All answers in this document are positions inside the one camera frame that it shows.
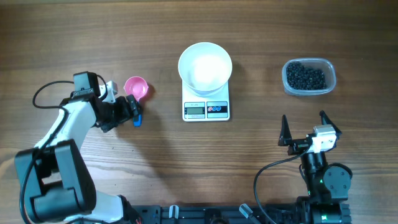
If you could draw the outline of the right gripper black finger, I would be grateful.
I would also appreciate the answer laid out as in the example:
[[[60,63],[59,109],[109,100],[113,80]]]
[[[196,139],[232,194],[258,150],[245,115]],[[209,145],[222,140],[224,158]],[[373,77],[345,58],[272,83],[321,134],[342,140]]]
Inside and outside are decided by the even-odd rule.
[[[278,140],[278,146],[290,146],[293,143],[292,135],[290,133],[287,117],[284,114],[281,121],[281,130]]]
[[[340,137],[342,135],[341,130],[330,120],[330,118],[326,115],[326,113],[323,110],[320,111],[319,115],[321,117],[322,125],[330,124],[334,128],[337,137]]]

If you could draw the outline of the pink scoop blue handle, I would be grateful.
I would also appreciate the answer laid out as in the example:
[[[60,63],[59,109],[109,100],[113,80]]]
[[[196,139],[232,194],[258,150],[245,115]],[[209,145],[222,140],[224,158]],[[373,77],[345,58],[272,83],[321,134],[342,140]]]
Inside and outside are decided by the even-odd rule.
[[[149,86],[147,82],[142,77],[131,77],[129,78],[124,85],[124,91],[127,95],[134,95],[135,99],[139,102],[143,97],[146,96],[149,90]],[[135,127],[139,127],[142,124],[141,120],[133,120],[133,124]]]

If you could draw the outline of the black beans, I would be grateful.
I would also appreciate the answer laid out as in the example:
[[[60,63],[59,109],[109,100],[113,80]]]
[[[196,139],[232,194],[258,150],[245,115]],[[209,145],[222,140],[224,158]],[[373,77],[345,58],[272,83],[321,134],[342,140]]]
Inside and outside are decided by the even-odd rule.
[[[326,88],[325,73],[321,69],[291,62],[286,68],[287,83],[296,90],[322,90]]]

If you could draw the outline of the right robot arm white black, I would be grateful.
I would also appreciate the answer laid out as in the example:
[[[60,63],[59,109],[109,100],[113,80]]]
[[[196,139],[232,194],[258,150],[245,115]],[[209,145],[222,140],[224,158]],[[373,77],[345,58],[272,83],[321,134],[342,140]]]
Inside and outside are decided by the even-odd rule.
[[[326,153],[336,147],[342,132],[324,111],[321,124],[302,139],[293,139],[287,117],[283,115],[279,146],[288,147],[288,155],[299,156],[300,175],[308,195],[298,197],[295,203],[277,207],[276,223],[336,223],[352,222],[348,191],[353,178],[352,170],[341,163],[328,163]]]

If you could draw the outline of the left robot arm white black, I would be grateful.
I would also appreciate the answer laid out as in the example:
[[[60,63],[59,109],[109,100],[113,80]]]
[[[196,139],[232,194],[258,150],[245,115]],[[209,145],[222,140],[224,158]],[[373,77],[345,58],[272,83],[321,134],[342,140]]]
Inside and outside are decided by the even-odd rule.
[[[123,196],[101,193],[80,154],[92,127],[108,132],[129,119],[141,123],[133,95],[106,101],[94,94],[66,98],[59,116],[40,142],[15,156],[21,185],[19,208],[25,223],[138,223],[141,218]]]

